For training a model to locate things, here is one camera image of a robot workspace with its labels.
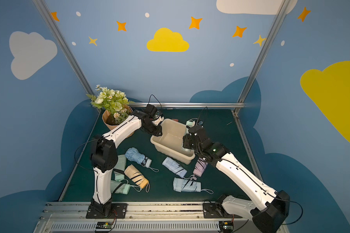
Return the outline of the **orange beige umbrella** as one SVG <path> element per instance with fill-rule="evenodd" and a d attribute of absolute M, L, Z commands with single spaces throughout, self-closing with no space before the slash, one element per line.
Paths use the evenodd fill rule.
<path fill-rule="evenodd" d="M 133 165 L 129 165 L 125 170 L 124 174 L 133 181 L 141 189 L 148 189 L 150 187 L 149 180 Z"/>

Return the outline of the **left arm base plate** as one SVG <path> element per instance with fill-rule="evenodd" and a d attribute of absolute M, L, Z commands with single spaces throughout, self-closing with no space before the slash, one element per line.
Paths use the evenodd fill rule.
<path fill-rule="evenodd" d="M 93 203 L 88 207 L 86 219 L 123 219 L 127 211 L 127 203 Z"/>

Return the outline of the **light blue umbrella front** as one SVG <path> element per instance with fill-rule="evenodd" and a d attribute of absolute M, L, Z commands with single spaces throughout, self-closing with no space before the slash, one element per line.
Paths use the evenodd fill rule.
<path fill-rule="evenodd" d="M 201 183 L 193 180 L 174 178 L 173 190 L 176 192 L 201 192 Z"/>

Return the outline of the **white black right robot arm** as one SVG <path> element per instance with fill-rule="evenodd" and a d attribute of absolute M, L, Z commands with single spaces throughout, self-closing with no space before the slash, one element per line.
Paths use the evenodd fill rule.
<path fill-rule="evenodd" d="M 262 233 L 275 233 L 279 230 L 290 209 L 290 196 L 285 191 L 276 191 L 262 182 L 228 148 L 219 142 L 213 142 L 203 126 L 195 125 L 187 129 L 183 147 L 193 150 L 201 160 L 227 175 L 247 194 L 249 200 L 232 195 L 222 199 L 221 205 L 228 214 L 253 221 Z"/>

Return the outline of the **pale green umbrella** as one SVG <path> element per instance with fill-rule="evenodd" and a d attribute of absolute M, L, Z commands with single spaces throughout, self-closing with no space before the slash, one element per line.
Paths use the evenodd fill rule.
<path fill-rule="evenodd" d="M 195 124 L 196 124 L 195 121 L 193 121 L 193 120 L 188 120 L 188 121 L 186 122 L 186 127 L 187 127 L 187 129 L 190 129 L 191 127 L 195 126 Z"/>

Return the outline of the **sky blue umbrella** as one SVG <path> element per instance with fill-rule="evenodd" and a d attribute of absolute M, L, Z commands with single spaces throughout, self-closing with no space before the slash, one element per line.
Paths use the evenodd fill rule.
<path fill-rule="evenodd" d="M 141 154 L 136 148 L 129 148 L 125 153 L 125 157 L 129 161 L 136 162 L 145 168 L 150 168 L 152 163 L 152 160 L 150 158 L 144 154 Z"/>

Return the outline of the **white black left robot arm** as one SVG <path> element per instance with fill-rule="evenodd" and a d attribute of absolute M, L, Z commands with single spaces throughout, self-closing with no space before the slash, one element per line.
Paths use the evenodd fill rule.
<path fill-rule="evenodd" d="M 155 106 L 148 104 L 144 110 L 133 111 L 115 129 L 95 136 L 91 146 L 91 164 L 94 171 L 94 194 L 88 207 L 87 219 L 116 216 L 112 207 L 110 190 L 113 169 L 118 162 L 117 148 L 132 133 L 144 129 L 150 135 L 161 136 L 164 116 Z"/>

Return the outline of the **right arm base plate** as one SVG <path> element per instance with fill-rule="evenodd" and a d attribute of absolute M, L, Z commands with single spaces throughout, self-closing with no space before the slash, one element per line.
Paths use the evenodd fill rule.
<path fill-rule="evenodd" d="M 204 218 L 233 218 L 233 215 L 228 214 L 221 204 L 205 201 L 202 204 Z M 241 216 L 234 215 L 234 218 L 242 218 Z"/>

